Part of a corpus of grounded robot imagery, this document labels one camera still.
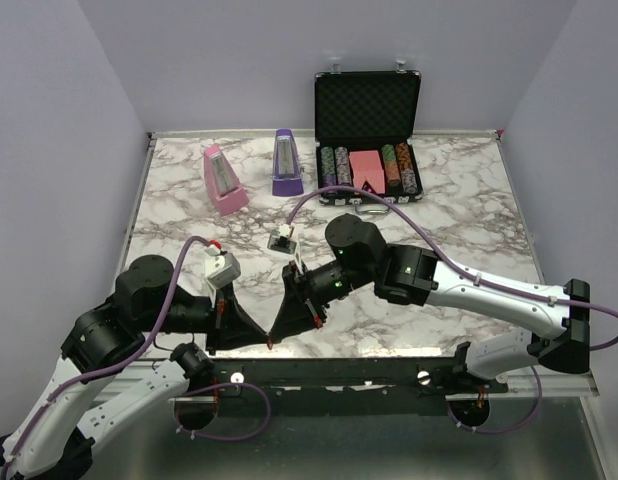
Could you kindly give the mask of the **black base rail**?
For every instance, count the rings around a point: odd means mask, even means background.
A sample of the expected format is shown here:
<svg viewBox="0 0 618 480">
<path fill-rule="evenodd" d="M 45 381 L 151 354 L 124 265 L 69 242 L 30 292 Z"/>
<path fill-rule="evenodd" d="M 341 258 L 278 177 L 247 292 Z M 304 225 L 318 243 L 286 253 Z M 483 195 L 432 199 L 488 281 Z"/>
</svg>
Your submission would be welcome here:
<svg viewBox="0 0 618 480">
<path fill-rule="evenodd" d="M 243 386 L 225 387 L 233 374 L 262 389 L 275 416 L 442 416 L 446 398 L 479 392 L 505 393 L 495 380 L 471 380 L 452 357 L 216 358 L 204 367 L 185 368 L 188 390 L 218 385 L 203 408 L 220 416 L 264 412 L 262 397 Z"/>
</svg>

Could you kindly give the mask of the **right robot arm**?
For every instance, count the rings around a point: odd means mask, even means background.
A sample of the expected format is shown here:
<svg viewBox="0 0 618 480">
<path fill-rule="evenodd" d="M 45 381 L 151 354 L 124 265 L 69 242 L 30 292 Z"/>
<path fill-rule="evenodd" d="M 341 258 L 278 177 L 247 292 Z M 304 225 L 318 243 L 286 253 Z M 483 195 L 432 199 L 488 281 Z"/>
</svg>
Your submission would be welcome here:
<svg viewBox="0 0 618 480">
<path fill-rule="evenodd" d="M 528 284 L 447 264 L 430 249 L 386 242 L 375 224 L 352 214 L 332 220 L 325 239 L 332 262 L 313 270 L 297 261 L 284 267 L 285 293 L 268 344 L 322 327 L 330 302 L 372 285 L 390 304 L 455 308 L 515 325 L 512 332 L 456 348 L 448 371 L 460 391 L 535 365 L 567 374 L 590 368 L 590 289 L 583 281 Z"/>
</svg>

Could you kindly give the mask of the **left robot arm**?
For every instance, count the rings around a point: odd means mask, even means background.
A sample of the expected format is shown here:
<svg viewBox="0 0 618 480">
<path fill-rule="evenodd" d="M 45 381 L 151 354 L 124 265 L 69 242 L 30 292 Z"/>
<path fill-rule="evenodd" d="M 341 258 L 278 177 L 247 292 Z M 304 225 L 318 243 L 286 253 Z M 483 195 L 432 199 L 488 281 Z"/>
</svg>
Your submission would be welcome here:
<svg viewBox="0 0 618 480">
<path fill-rule="evenodd" d="M 145 255 L 117 277 L 103 304 L 75 321 L 35 406 L 13 433 L 0 437 L 1 478 L 81 478 L 96 451 L 150 407 L 216 384 L 211 355 L 264 341 L 264 331 L 233 292 L 238 261 L 215 246 L 204 254 L 208 295 L 194 296 L 178 286 L 180 263 Z M 159 332 L 203 333 L 207 344 L 178 345 L 143 379 L 95 406 L 102 390 Z"/>
</svg>

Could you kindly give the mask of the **purple metronome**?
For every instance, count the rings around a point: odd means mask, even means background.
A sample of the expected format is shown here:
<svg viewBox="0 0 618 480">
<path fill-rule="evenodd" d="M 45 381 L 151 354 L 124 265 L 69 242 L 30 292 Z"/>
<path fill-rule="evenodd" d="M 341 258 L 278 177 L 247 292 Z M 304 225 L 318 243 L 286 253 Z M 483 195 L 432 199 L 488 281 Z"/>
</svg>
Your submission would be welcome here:
<svg viewBox="0 0 618 480">
<path fill-rule="evenodd" d="M 295 197 L 304 193 L 302 170 L 293 132 L 278 129 L 275 133 L 272 165 L 272 195 Z"/>
</svg>

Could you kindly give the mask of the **pink playing card deck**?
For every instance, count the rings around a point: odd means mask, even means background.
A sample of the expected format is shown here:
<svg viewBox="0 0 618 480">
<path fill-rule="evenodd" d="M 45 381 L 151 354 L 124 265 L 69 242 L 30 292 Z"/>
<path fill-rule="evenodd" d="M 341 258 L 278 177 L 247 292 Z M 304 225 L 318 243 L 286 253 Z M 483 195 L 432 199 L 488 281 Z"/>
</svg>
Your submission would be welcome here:
<svg viewBox="0 0 618 480">
<path fill-rule="evenodd" d="M 356 188 L 362 189 L 367 185 L 373 193 L 385 194 L 385 173 L 377 150 L 352 151 L 349 162 Z"/>
</svg>

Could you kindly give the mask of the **black poker chip case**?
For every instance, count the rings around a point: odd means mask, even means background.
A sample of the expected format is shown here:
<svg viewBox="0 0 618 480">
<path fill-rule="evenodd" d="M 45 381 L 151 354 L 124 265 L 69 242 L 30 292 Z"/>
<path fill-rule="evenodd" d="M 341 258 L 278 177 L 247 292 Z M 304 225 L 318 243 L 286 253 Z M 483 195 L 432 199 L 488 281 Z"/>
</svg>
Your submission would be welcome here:
<svg viewBox="0 0 618 480">
<path fill-rule="evenodd" d="M 407 204 L 420 200 L 423 186 L 409 139 L 413 133 L 421 74 L 416 70 L 321 72 L 315 76 L 315 139 L 320 188 L 352 186 L 352 151 L 377 150 L 385 173 L 385 194 Z"/>
</svg>

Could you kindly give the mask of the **pink metronome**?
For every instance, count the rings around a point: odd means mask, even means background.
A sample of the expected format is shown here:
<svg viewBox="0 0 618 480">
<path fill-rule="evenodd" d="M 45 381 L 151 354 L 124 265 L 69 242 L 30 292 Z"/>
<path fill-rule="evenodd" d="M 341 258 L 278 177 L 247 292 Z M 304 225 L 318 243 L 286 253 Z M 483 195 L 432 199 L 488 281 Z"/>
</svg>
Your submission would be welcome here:
<svg viewBox="0 0 618 480">
<path fill-rule="evenodd" d="M 203 178 L 207 195 L 221 216 L 231 215 L 249 203 L 244 187 L 216 144 L 203 152 Z"/>
</svg>

